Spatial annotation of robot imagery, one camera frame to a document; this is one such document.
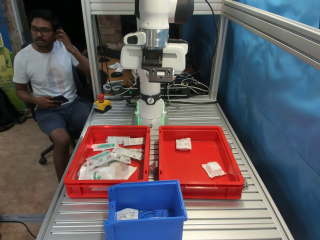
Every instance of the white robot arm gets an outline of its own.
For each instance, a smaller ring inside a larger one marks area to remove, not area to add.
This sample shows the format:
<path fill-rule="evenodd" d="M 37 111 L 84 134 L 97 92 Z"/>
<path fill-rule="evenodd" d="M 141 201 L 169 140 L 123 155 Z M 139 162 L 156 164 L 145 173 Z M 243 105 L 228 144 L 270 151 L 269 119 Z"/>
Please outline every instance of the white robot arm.
<path fill-rule="evenodd" d="M 185 70 L 188 52 L 185 43 L 168 43 L 169 23 L 183 24 L 193 12 L 194 0 L 135 0 L 138 31 L 124 37 L 121 51 L 121 65 L 134 70 L 140 80 L 138 121 L 133 124 L 156 128 L 164 123 L 160 84 L 172 83 L 174 74 Z"/>

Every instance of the poster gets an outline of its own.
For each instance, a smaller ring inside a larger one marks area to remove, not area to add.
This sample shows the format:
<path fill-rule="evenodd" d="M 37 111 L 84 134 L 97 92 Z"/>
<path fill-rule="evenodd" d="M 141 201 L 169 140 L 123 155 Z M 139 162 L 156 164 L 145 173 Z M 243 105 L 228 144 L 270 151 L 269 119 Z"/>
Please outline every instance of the poster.
<path fill-rule="evenodd" d="M 14 59 L 15 55 L 12 52 L 5 12 L 2 0 L 0 0 L 0 88 L 4 90 L 17 110 L 23 110 L 26 109 L 26 106 L 16 96 L 16 84 L 12 81 Z"/>

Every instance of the brick wall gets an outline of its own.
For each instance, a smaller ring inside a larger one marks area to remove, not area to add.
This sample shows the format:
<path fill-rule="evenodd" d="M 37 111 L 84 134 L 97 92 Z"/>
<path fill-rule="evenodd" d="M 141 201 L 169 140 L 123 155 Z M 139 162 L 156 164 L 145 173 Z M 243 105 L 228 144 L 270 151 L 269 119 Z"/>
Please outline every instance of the brick wall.
<path fill-rule="evenodd" d="M 98 24 L 102 44 L 110 49 L 121 50 L 125 45 L 121 34 L 121 16 L 98 15 Z"/>
<path fill-rule="evenodd" d="M 9 37 L 12 45 L 12 51 L 17 54 L 21 50 L 21 41 L 18 33 L 18 27 L 12 9 L 11 0 L 2 0 L 6 25 L 8 27 Z"/>

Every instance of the white t-shirt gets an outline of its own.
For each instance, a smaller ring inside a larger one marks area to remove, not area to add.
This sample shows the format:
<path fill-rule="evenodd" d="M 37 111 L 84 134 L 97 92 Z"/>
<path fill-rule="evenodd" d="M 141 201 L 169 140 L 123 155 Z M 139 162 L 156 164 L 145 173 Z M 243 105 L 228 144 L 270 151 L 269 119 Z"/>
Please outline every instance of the white t-shirt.
<path fill-rule="evenodd" d="M 30 81 L 35 97 L 62 95 L 70 103 L 77 96 L 72 65 L 78 64 L 59 41 L 54 42 L 52 51 L 48 53 L 38 52 L 29 44 L 14 58 L 13 81 L 18 84 Z"/>

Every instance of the man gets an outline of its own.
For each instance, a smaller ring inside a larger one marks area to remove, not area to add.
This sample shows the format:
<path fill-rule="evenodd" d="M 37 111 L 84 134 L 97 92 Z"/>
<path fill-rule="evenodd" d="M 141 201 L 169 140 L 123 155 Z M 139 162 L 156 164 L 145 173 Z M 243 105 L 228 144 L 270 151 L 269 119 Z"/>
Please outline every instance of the man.
<path fill-rule="evenodd" d="M 37 123 L 54 143 L 53 162 L 60 181 L 69 161 L 70 136 L 67 129 L 81 131 L 91 106 L 76 95 L 72 65 L 90 74 L 88 59 L 72 45 L 59 28 L 59 20 L 50 10 L 30 14 L 33 43 L 14 59 L 16 95 L 25 103 L 37 105 Z M 30 81 L 33 95 L 28 92 Z M 54 100 L 64 96 L 67 103 Z"/>

